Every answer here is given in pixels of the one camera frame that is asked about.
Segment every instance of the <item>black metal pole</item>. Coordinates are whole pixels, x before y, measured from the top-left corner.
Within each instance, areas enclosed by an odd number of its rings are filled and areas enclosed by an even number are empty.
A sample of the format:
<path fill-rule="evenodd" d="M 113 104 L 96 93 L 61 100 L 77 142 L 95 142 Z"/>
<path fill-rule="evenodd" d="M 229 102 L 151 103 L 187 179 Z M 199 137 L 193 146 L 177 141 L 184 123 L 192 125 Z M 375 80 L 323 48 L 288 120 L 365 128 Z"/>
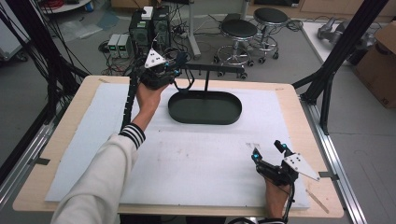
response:
<path fill-rule="evenodd" d="M 340 40 L 335 44 L 329 57 L 319 70 L 313 75 L 292 84 L 297 89 L 312 82 L 308 90 L 301 95 L 303 101 L 307 101 L 312 105 L 317 102 L 318 97 L 325 91 L 320 111 L 320 127 L 326 134 L 329 134 L 327 124 L 333 77 L 387 2 L 388 0 L 363 1 Z"/>

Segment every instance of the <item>white sleeve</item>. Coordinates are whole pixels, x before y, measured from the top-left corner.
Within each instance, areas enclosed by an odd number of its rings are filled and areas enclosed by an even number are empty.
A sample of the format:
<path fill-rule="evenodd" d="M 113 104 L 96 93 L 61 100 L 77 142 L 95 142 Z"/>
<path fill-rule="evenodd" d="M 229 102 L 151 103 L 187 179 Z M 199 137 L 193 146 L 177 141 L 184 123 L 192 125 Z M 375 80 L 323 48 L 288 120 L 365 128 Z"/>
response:
<path fill-rule="evenodd" d="M 133 124 L 112 135 L 60 201 L 51 223 L 114 223 L 124 182 L 144 140 L 143 132 Z"/>

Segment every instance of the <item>gray floor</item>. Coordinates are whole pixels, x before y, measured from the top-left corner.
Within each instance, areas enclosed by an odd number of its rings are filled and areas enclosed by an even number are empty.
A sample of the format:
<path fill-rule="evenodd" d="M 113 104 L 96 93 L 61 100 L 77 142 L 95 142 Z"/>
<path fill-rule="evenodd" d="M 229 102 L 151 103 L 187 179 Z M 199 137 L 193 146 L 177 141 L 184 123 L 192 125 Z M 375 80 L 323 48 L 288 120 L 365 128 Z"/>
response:
<path fill-rule="evenodd" d="M 96 24 L 104 16 L 103 10 L 86 13 L 83 10 L 58 15 L 58 20 L 82 20 L 83 24 Z M 197 24 L 209 20 L 197 20 Z M 92 74 L 101 74 L 106 69 L 106 60 L 97 47 L 112 34 L 127 32 L 128 20 L 118 20 L 114 26 L 87 39 L 67 42 Z M 217 27 L 207 22 L 206 27 Z M 216 29 L 202 32 L 216 32 Z M 212 63 L 217 48 L 231 41 L 223 36 L 196 36 L 203 53 L 193 63 Z M 269 58 L 265 64 L 247 67 L 246 81 L 293 83 L 320 68 L 321 62 L 302 32 L 282 29 L 276 39 L 280 44 L 279 59 Z M 259 52 L 252 52 L 258 57 Z M 392 223 L 396 219 L 396 193 L 393 184 L 396 177 L 396 110 L 384 108 L 353 74 L 353 67 L 342 66 L 333 81 L 332 101 L 329 116 L 329 131 L 337 149 L 347 177 L 355 191 L 361 209 L 368 223 Z M 235 75 L 224 77 L 213 75 L 212 79 L 239 80 Z M 304 92 L 306 87 L 297 90 Z M 39 75 L 31 61 L 11 61 L 0 68 L 0 164 L 18 144 L 23 134 L 46 103 L 46 82 Z M 12 209 L 12 202 L 18 189 L 0 211 L 0 223 L 49 223 L 49 213 L 22 213 Z M 178 217 L 168 223 L 183 223 Z M 339 219 L 296 218 L 290 223 L 349 223 L 347 215 Z"/>

